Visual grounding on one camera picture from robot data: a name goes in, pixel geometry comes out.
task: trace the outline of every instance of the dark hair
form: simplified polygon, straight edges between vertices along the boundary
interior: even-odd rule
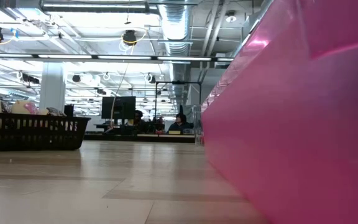
[[[141,112],[140,110],[135,110],[135,114],[139,114],[141,118],[143,117],[143,112]]]
[[[186,115],[184,115],[184,114],[177,114],[177,118],[180,118],[180,121],[181,121],[182,123],[186,123],[186,122],[187,122]]]

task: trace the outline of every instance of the pink wall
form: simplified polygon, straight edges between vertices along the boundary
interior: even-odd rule
[[[273,2],[204,107],[210,162],[272,223],[358,223],[358,1]]]

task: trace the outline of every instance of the floor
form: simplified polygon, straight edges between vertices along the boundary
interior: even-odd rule
[[[0,152],[0,224],[266,222],[193,144]]]

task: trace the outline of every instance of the black basket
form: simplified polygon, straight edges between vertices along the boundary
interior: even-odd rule
[[[74,150],[91,118],[0,113],[0,150]]]

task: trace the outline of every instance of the white column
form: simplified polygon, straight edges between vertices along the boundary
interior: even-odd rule
[[[40,109],[53,107],[64,111],[67,74],[63,63],[44,62],[42,72]]]

